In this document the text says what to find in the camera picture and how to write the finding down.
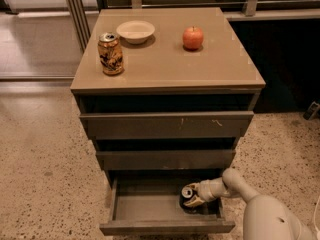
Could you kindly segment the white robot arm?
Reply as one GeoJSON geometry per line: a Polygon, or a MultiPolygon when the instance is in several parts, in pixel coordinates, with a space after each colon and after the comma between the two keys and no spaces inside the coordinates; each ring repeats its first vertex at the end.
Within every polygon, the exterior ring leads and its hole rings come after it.
{"type": "Polygon", "coordinates": [[[221,197],[241,197],[246,203],[243,240],[319,240],[319,233],[304,225],[283,202],[255,190],[233,168],[219,178],[185,185],[180,204],[193,209],[221,197]]]}

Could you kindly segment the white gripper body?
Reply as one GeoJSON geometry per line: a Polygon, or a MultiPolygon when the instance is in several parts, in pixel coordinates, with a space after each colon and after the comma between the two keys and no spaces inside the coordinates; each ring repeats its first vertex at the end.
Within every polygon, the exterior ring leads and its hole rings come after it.
{"type": "Polygon", "coordinates": [[[231,192],[224,184],[222,178],[201,181],[199,183],[197,193],[205,202],[212,202],[220,197],[231,196],[231,192]]]}

